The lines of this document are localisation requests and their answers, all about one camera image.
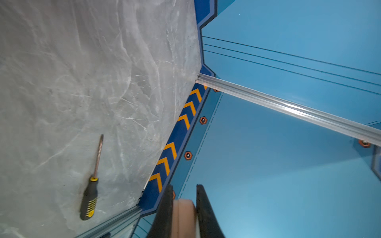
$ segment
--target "screwdriver handle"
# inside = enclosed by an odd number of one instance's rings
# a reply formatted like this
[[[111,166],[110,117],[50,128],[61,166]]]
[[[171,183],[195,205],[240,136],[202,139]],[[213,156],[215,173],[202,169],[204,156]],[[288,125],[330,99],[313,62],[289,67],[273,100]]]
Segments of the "screwdriver handle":
[[[82,220],[88,220],[94,215],[96,200],[98,197],[98,191],[96,189],[97,184],[98,178],[90,177],[89,184],[83,193],[81,203],[80,217]]]

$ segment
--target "gray marble surface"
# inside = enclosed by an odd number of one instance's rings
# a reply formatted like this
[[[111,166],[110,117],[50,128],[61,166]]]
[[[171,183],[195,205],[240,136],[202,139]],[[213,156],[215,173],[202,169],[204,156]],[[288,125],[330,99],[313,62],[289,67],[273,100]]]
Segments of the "gray marble surface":
[[[1,0],[0,237],[74,237],[134,206],[199,70],[193,0]]]

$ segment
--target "blue wall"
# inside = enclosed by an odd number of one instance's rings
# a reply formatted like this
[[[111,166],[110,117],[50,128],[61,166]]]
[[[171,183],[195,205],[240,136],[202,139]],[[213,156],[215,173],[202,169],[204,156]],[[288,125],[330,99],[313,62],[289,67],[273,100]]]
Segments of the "blue wall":
[[[378,0],[236,0],[202,29],[202,35],[381,73],[380,10]],[[289,63],[204,45],[206,65],[224,80],[363,124],[381,119],[378,74],[206,37],[204,44]]]
[[[381,237],[372,149],[226,94],[210,121],[180,196],[203,184],[227,238]]]

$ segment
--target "hexagon bolt marking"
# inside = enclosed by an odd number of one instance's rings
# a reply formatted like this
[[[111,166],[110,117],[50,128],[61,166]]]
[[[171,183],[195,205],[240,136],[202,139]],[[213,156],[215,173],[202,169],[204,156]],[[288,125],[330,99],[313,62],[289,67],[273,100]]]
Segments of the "hexagon bolt marking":
[[[187,152],[185,152],[184,157],[185,157],[186,160],[191,160],[193,155],[192,155],[192,153],[190,151],[187,151]]]
[[[363,140],[359,140],[359,144],[364,147],[364,148],[370,148],[372,146],[371,143],[367,142],[367,141],[363,141]]]
[[[207,119],[206,117],[201,117],[201,118],[200,118],[200,123],[201,123],[202,125],[205,125],[207,122],[208,122],[208,119]]]

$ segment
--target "blue floor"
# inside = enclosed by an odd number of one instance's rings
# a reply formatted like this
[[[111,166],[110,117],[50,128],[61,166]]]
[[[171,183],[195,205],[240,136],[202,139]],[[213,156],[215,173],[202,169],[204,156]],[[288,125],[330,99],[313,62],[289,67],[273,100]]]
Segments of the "blue floor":
[[[156,214],[141,217],[131,238],[146,238]]]
[[[381,237],[373,148],[226,94],[211,121],[180,197],[203,184],[226,238]]]

